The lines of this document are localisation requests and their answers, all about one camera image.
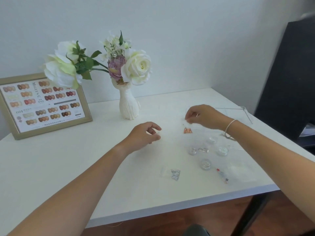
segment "person's left hand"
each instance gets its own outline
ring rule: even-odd
[[[140,150],[147,144],[159,140],[161,137],[156,134],[154,129],[162,130],[162,128],[153,122],[145,122],[135,126],[130,134],[120,143],[126,154],[129,155],[134,151]]]

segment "wall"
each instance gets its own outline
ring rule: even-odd
[[[59,41],[91,54],[108,31],[152,58],[135,96],[214,87],[253,112],[282,31],[308,0],[0,0],[0,77],[40,72]],[[119,99],[108,75],[84,81],[88,102]],[[0,139],[8,133],[0,115]]]

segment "framed color chart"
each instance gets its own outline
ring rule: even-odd
[[[0,93],[0,109],[16,140],[92,121],[82,87],[59,87],[44,73],[0,79]]]

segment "purple flower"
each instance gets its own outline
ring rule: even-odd
[[[108,72],[109,75],[117,80],[122,78],[121,67],[127,62],[123,55],[118,55],[116,58],[108,60]]]

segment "bracelet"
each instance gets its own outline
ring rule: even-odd
[[[226,135],[226,131],[227,131],[227,129],[229,128],[229,126],[230,126],[234,121],[236,121],[236,119],[234,119],[232,122],[230,122],[230,124],[229,124],[229,125],[226,127],[226,129],[225,129],[224,135],[225,135],[226,138],[231,138],[231,136],[228,137],[228,136]]]

